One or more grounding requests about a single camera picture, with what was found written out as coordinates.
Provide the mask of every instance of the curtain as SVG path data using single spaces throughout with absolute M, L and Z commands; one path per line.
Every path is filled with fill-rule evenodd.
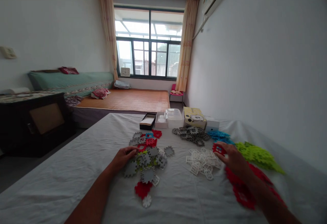
M 115 29 L 115 13 L 113 0 L 100 0 L 102 26 L 106 37 L 106 47 L 111 57 L 114 69 L 114 81 L 118 79 L 117 74 L 117 43 Z
M 195 23 L 197 20 L 199 0 L 187 0 L 184 18 L 181 41 L 180 62 L 178 64 L 176 90 L 185 91 L 188 79 L 188 70 L 190 67 L 192 38 L 194 35 Z

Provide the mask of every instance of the light switch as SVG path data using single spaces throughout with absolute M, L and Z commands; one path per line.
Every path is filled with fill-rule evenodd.
M 0 51 L 3 54 L 3 56 L 7 59 L 16 59 L 17 56 L 12 48 L 0 46 Z

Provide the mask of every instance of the clock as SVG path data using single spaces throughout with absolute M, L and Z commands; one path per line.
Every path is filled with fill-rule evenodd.
M 120 76 L 130 77 L 130 68 L 129 67 L 122 67 L 121 70 L 120 70 Z

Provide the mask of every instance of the wall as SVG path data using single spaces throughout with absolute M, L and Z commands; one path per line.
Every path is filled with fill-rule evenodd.
M 187 104 L 327 173 L 326 43 L 327 0 L 223 0 L 193 43 Z
M 0 90 L 31 89 L 30 70 L 109 71 L 98 0 L 0 0 L 0 12 L 0 46 L 18 56 L 0 53 Z
M 165 9 L 180 9 L 183 10 L 186 5 L 186 0 L 113 0 L 115 5 L 128 5 L 138 7 L 152 7 Z M 131 84 L 132 88 L 149 89 L 149 90 L 167 90 L 171 91 L 172 84 L 176 81 L 168 80 L 152 80 L 152 79 L 132 79 L 119 78 Z M 179 97 L 171 97 L 171 101 L 181 101 Z

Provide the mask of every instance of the wooden cabinet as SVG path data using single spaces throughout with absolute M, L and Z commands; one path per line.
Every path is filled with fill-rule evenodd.
M 0 96 L 0 149 L 8 156 L 42 157 L 75 134 L 64 93 Z

